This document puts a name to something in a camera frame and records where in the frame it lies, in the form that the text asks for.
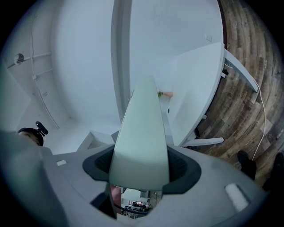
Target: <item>white table leg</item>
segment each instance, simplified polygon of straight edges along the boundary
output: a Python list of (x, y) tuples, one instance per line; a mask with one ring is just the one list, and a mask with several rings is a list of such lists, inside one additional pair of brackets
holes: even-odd
[(246, 68), (236, 59), (229, 51), (224, 49), (224, 58), (225, 58), (225, 64), (232, 67), (234, 70), (236, 70), (239, 74), (243, 75), (244, 78), (248, 81), (251, 88), (257, 92), (258, 87), (253, 80), (253, 77), (249, 72), (246, 70)]
[(204, 145), (212, 145), (222, 143), (224, 139), (220, 138), (212, 138), (212, 139), (198, 139), (198, 140), (190, 140), (185, 142), (182, 147), (195, 147), (195, 146), (204, 146)]

